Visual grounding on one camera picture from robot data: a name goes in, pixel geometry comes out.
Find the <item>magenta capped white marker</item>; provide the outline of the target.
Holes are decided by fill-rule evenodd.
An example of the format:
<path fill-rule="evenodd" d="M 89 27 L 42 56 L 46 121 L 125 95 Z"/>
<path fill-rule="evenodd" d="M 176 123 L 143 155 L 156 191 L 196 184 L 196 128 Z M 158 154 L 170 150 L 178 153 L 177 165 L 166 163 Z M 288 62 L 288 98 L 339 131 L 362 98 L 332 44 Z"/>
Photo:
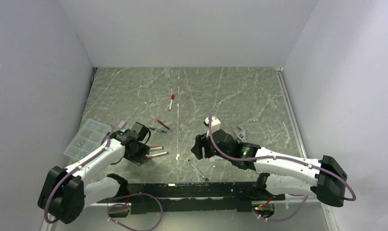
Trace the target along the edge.
<path fill-rule="evenodd" d="M 145 156 L 145 159 L 152 159 L 152 158 L 157 158 L 157 157 L 162 157 L 168 155 L 169 152 L 162 152 L 162 153 L 157 153 L 157 154 L 149 154 Z"/>

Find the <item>blue capped white marker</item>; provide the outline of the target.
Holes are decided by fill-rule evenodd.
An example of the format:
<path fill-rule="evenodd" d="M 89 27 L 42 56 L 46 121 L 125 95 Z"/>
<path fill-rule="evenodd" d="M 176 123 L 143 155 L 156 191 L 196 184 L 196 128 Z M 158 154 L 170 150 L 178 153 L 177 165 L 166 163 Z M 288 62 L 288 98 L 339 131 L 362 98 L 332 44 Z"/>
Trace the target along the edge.
<path fill-rule="evenodd" d="M 150 147 L 150 152 L 155 152 L 155 151 L 161 151 L 164 150 L 164 146 L 157 146 L 157 147 Z"/>

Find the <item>pink highlighter cap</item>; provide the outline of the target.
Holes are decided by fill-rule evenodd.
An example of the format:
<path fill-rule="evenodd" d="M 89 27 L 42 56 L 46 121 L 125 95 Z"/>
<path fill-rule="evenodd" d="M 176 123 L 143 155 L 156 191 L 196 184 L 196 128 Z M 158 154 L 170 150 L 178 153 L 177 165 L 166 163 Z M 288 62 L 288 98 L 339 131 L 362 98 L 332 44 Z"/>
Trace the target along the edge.
<path fill-rule="evenodd" d="M 118 124 L 118 128 L 123 128 L 126 125 L 126 122 L 124 120 L 121 120 Z"/>

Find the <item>red capped white marker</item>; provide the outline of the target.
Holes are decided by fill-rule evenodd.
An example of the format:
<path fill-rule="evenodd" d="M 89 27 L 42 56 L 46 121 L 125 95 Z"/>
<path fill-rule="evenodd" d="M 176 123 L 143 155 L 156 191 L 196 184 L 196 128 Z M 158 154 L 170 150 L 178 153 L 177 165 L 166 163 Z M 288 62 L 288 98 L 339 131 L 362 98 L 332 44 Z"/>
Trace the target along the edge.
<path fill-rule="evenodd" d="M 171 111 L 171 110 L 172 110 L 174 98 L 175 98 L 175 95 L 172 94 L 172 95 L 171 95 L 171 99 L 170 99 L 170 103 L 169 103 L 169 106 L 168 106 L 168 111 Z"/>

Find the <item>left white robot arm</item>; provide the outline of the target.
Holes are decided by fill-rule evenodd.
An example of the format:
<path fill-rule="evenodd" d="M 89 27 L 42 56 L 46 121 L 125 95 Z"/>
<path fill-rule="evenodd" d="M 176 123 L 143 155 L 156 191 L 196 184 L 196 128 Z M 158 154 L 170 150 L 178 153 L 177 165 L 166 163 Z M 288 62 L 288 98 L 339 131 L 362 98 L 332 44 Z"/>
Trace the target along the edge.
<path fill-rule="evenodd" d="M 69 224 L 93 203 L 107 198 L 124 201 L 129 194 L 126 179 L 114 173 L 98 181 L 93 179 L 122 159 L 142 165 L 150 150 L 147 145 L 150 138 L 150 129 L 136 122 L 130 129 L 105 136 L 96 150 L 74 164 L 53 167 L 47 173 L 38 199 L 45 222 Z"/>

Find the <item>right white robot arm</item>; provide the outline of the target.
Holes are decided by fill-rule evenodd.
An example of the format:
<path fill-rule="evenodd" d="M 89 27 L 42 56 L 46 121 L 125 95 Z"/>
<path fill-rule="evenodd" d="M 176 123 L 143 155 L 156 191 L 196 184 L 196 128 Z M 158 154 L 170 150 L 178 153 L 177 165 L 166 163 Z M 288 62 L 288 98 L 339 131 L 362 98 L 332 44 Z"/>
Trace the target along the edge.
<path fill-rule="evenodd" d="M 347 173 L 335 160 L 324 155 L 308 159 L 277 153 L 260 145 L 235 140 L 223 130 L 195 137 L 191 152 L 198 160 L 219 156 L 239 169 L 258 173 L 255 194 L 261 200 L 279 194 L 306 195 L 321 203 L 342 207 L 347 184 Z"/>

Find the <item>orange marker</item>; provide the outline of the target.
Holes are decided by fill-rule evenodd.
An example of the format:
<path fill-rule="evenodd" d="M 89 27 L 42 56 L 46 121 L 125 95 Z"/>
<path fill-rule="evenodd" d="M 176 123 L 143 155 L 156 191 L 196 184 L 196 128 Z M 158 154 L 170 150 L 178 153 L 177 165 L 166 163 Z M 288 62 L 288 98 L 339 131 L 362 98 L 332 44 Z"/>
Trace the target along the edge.
<path fill-rule="evenodd" d="M 163 150 L 164 146 L 162 146 L 162 145 L 150 146 L 150 149 L 153 149 L 153 150 Z"/>

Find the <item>silver ratchet wrench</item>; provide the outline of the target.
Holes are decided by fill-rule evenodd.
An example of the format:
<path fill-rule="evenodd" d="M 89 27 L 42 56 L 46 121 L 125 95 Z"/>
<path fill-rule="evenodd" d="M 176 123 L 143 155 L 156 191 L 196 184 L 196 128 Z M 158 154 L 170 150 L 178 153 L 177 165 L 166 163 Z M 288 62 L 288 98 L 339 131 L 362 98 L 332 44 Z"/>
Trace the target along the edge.
<path fill-rule="evenodd" d="M 209 182 L 209 179 L 195 166 L 191 159 L 188 159 L 187 163 L 193 167 L 193 169 L 203 178 L 205 182 Z"/>

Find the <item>green marker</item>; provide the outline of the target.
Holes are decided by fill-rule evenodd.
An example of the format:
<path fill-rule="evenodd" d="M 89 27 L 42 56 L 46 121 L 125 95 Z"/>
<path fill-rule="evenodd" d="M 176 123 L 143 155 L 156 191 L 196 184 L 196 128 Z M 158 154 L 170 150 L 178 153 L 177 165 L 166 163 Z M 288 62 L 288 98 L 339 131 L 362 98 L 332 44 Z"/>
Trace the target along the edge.
<path fill-rule="evenodd" d="M 149 129 L 150 129 L 150 130 L 153 130 L 153 131 L 156 131 L 156 132 L 167 133 L 166 130 L 162 130 L 162 129 L 159 129 L 159 128 L 149 127 Z"/>

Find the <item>dark red marker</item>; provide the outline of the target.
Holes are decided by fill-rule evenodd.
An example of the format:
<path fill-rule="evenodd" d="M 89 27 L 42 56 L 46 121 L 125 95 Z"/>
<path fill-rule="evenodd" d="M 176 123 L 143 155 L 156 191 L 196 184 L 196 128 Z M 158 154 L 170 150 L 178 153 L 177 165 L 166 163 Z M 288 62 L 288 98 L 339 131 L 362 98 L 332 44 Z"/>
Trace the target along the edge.
<path fill-rule="evenodd" d="M 163 123 L 160 119 L 158 119 L 157 117 L 151 115 L 151 117 L 156 121 L 158 122 L 160 125 L 162 125 L 165 129 L 167 129 L 168 131 L 173 131 L 169 126 L 167 126 L 165 123 Z"/>

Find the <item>clear plastic parts box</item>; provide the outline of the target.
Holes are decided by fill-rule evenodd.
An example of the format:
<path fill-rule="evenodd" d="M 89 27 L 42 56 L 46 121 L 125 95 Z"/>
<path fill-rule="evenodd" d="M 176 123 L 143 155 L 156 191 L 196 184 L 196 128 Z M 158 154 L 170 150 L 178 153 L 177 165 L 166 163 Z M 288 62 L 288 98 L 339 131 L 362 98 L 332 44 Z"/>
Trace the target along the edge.
<path fill-rule="evenodd" d="M 71 140 L 63 154 L 80 160 L 101 146 L 101 141 L 112 130 L 112 127 L 102 122 L 87 119 L 78 133 Z"/>

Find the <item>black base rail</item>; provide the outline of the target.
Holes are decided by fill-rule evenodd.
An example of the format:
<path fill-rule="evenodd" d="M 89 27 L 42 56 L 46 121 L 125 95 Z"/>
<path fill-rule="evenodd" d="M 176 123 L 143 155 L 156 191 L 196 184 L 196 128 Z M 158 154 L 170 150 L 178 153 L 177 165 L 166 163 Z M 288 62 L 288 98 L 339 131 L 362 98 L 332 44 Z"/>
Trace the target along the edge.
<path fill-rule="evenodd" d="M 132 194 L 129 200 L 124 196 Z M 283 201 L 285 196 L 269 196 L 256 187 L 255 182 L 210 183 L 130 183 L 127 190 L 115 199 L 103 199 L 103 203 L 128 201 L 131 214 L 151 212 L 190 212 L 234 210 L 251 212 L 252 206 L 267 200 Z"/>

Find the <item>aluminium side rail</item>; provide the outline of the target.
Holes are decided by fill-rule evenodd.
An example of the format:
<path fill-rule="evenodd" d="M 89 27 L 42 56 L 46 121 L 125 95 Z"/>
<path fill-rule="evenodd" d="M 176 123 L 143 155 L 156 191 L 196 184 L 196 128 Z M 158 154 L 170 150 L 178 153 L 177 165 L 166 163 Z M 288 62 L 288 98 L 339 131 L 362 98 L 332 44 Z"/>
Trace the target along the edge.
<path fill-rule="evenodd" d="M 290 122 L 291 122 L 291 125 L 292 125 L 292 128 L 293 128 L 293 132 L 294 132 L 294 135 L 295 135 L 296 144 L 298 146 L 299 153 L 301 154 L 302 157 L 307 158 L 307 154 L 306 154 L 306 150 L 305 150 L 305 147 L 304 147 L 304 143 L 303 143 L 303 140 L 302 140 L 302 137 L 301 137 L 301 133 L 300 133 L 300 130 L 299 130 L 299 127 L 298 127 L 298 124 L 297 124 L 297 120 L 296 120 L 296 117 L 295 117 L 295 114 L 294 114 L 294 111 L 293 111 L 293 108 L 292 108 L 292 105 L 291 105 L 290 97 L 289 97 L 289 94 L 288 94 L 288 91 L 287 91 L 287 88 L 286 88 L 286 85 L 285 85 L 284 78 L 283 78 L 282 74 L 283 74 L 283 68 L 275 68 L 275 75 L 276 75 L 276 77 L 277 77 L 277 79 L 279 81 L 279 85 L 280 85 L 281 91 L 283 93 L 283 97 L 284 97 L 284 100 L 285 100 L 288 116 L 290 118 Z"/>

